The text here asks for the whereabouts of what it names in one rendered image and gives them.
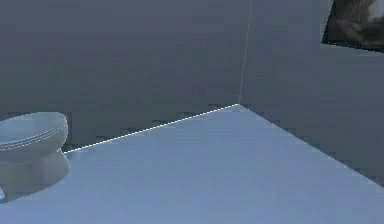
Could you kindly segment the white toilet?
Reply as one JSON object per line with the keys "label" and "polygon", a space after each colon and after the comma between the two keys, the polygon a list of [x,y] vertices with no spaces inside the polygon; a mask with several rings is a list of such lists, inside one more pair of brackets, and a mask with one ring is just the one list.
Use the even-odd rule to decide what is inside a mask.
{"label": "white toilet", "polygon": [[0,204],[47,189],[69,173],[62,151],[67,135],[67,118],[60,112],[0,120]]}

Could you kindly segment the dark framed wall picture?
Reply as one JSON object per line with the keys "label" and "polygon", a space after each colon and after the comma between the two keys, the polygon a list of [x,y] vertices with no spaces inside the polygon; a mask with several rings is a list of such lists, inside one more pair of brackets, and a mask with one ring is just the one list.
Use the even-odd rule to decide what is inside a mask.
{"label": "dark framed wall picture", "polygon": [[384,53],[384,0],[333,0],[321,43]]}

